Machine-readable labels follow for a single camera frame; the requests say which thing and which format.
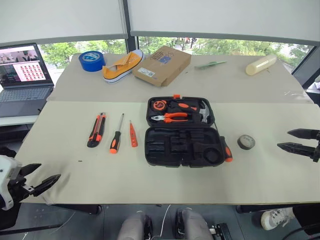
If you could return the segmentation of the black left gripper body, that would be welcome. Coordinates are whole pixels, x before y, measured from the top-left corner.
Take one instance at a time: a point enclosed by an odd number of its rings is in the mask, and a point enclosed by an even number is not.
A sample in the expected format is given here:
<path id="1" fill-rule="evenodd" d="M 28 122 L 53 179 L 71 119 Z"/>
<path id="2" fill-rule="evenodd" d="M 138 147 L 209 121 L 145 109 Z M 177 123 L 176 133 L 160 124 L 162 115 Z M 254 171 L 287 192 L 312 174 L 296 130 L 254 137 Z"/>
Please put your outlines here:
<path id="1" fill-rule="evenodd" d="M 8 183 L 9 193 L 14 201 L 22 201 L 34 193 L 32 186 L 26 185 L 26 178 L 20 174 Z"/>

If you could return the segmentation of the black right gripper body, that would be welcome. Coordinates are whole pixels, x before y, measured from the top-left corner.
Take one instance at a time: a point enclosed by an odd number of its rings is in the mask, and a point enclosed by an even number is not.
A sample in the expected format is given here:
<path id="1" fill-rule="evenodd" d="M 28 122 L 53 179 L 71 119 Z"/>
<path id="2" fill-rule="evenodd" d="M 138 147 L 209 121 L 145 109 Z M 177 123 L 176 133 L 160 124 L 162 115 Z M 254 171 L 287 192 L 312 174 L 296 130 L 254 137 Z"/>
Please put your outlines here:
<path id="1" fill-rule="evenodd" d="M 312 137 L 313 137 L 313 139 L 318 141 L 318 145 L 314 149 L 313 156 L 311 158 L 313 160 L 313 162 L 317 163 L 319 161 L 319 159 L 320 159 L 320 131 L 319 130 L 313 130 L 312 131 Z"/>

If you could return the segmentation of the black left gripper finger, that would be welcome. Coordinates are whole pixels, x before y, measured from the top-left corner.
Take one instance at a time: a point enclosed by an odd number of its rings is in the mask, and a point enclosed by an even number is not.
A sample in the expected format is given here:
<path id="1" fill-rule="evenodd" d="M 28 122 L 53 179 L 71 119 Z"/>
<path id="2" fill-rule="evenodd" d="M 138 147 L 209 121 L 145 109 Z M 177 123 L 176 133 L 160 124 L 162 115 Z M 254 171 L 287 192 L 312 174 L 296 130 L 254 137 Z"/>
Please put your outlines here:
<path id="1" fill-rule="evenodd" d="M 42 165 L 41 163 L 32 163 L 32 164 L 25 165 L 20 169 L 19 174 L 25 177 L 31 174 L 32 172 L 34 172 L 41 165 Z"/>
<path id="2" fill-rule="evenodd" d="M 41 195 L 42 193 L 50 189 L 59 180 L 60 177 L 61 174 L 56 174 L 46 178 L 41 182 L 41 184 L 33 188 L 34 191 L 32 192 L 32 195 L 34 197 Z"/>

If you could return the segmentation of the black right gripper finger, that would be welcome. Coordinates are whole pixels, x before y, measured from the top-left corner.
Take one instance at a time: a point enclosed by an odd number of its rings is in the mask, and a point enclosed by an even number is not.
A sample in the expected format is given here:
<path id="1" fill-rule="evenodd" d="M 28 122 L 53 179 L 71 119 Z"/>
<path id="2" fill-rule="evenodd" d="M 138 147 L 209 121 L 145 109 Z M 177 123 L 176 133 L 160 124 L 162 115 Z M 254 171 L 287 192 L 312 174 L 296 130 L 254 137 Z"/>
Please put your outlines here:
<path id="1" fill-rule="evenodd" d="M 319 130 L 317 129 L 298 128 L 298 129 L 289 130 L 287 133 L 299 139 L 307 139 L 307 140 L 319 139 Z"/>
<path id="2" fill-rule="evenodd" d="M 277 146 L 288 153 L 307 156 L 310 158 L 315 156 L 316 151 L 314 147 L 305 146 L 303 144 L 294 142 L 278 143 Z"/>

